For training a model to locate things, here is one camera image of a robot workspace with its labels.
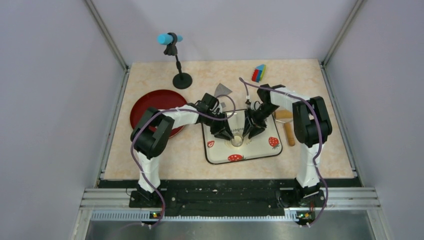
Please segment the white strawberry print tray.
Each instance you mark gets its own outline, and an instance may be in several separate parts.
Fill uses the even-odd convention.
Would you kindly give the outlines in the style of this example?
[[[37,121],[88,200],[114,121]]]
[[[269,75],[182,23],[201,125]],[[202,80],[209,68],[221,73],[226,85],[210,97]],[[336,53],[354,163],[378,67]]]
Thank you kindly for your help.
[[[236,110],[234,116],[228,120],[234,137],[243,137],[244,111],[244,109]],[[240,148],[227,147],[225,144],[227,140],[215,138],[210,133],[210,127],[203,124],[202,135],[206,161],[210,164],[219,165],[278,156],[282,153],[283,146],[274,117],[270,115],[265,123],[266,130],[251,139],[248,136],[243,137],[251,140],[251,142]]]

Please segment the wooden dough roller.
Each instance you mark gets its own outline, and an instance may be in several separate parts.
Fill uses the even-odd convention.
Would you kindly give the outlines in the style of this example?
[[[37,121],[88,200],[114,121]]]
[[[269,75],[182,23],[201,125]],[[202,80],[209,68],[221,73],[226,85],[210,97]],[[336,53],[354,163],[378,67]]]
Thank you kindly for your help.
[[[292,128],[291,122],[293,121],[293,114],[288,110],[276,110],[273,113],[273,116],[276,121],[283,124],[284,133],[286,136],[287,144],[290,147],[296,145],[294,130]]]

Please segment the white dough lump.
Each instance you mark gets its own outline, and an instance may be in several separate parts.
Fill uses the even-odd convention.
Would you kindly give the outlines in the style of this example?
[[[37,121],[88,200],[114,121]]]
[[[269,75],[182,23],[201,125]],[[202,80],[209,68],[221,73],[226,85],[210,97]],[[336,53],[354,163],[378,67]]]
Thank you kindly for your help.
[[[229,148],[242,148],[251,142],[250,139],[244,139],[242,136],[235,136],[231,140],[225,140],[224,143]]]

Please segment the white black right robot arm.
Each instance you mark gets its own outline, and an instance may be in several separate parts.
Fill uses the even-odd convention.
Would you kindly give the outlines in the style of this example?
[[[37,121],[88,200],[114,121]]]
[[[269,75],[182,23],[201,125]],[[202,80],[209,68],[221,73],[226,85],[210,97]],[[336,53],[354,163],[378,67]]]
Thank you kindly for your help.
[[[264,132],[267,128],[266,119],[278,108],[292,113],[294,135],[301,144],[301,165],[295,178],[297,184],[293,200],[299,206],[307,206],[320,191],[320,154],[333,131],[325,101],[321,96],[297,94],[283,85],[260,85],[256,93],[262,103],[257,109],[245,110],[242,135],[252,139]]]

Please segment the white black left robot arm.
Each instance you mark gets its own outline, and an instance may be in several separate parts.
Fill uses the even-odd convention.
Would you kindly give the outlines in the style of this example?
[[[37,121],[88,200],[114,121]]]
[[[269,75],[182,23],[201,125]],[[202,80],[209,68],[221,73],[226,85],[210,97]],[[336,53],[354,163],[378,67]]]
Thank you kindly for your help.
[[[162,195],[159,165],[172,130],[186,125],[203,124],[218,139],[232,140],[233,132],[229,119],[235,114],[225,114],[219,100],[208,93],[195,103],[169,108],[148,107],[133,129],[130,140],[130,154],[139,169],[136,191],[149,207],[156,206]]]

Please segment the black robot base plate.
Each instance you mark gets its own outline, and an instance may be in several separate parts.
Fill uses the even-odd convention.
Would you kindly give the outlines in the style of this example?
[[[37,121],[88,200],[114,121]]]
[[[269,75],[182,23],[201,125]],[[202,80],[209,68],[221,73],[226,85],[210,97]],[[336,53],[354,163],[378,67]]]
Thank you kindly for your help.
[[[129,207],[165,207],[166,217],[267,217],[283,216],[289,207],[318,210],[325,201],[319,193],[299,198],[293,179],[163,180],[162,199],[148,201],[137,192],[136,180],[101,180],[100,189],[128,189]]]

